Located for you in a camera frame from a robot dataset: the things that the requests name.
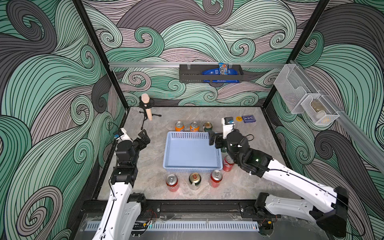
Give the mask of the green gold-top can front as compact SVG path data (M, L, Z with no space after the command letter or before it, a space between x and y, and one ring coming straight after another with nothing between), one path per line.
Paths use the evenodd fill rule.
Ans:
M189 187L197 190L201 186L202 177L199 173L191 173L189 176Z

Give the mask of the green gold-top can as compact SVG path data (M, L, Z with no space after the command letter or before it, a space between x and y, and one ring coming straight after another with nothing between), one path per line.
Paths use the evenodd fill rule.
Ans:
M197 190L201 186L202 177L199 173L191 173L189 176L189 187Z
M209 132L213 129L213 125L210 122L205 122L203 125L204 132Z

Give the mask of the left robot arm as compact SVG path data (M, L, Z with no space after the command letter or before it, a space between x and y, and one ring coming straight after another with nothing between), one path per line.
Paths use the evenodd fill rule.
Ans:
M143 194L133 192L140 151L151 142L145 129L132 140L121 128L115 133L116 166L109 180L110 195L94 240L127 240L146 206Z

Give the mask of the green gold-top can back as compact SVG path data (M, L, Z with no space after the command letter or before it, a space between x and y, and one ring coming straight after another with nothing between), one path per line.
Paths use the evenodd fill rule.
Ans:
M203 125L204 132L209 132L213 129L213 125L210 122L205 122Z

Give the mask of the red cola can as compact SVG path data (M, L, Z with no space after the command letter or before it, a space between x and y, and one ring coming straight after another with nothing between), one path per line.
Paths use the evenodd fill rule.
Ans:
M223 159L223 170L225 172L230 172L234 164L235 164L234 160L229 155L226 155Z
M166 177L166 185L170 192L176 192L179 189L179 179L175 174L169 174Z
M223 180L223 174L219 170L213 170L210 175L210 185L213 188L220 186L221 181Z

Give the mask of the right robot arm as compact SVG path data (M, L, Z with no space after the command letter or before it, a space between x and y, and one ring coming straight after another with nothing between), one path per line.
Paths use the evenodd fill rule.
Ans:
M249 141L238 130L227 134L209 130L209 144L217 149L227 147L230 158L250 175L272 181L301 197L300 200L278 198L261 193L256 210L264 215L286 215L316 223L337 238L347 235L349 191L317 183L289 169L272 156L250 148Z

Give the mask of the orange Fanta can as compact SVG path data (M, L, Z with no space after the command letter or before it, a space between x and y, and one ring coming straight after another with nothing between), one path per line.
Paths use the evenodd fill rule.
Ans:
M181 121L178 121L175 123L175 131L176 132L183 132L185 130L184 123Z
M191 132L199 132L200 131L200 126L197 122L192 122L190 124L190 131Z

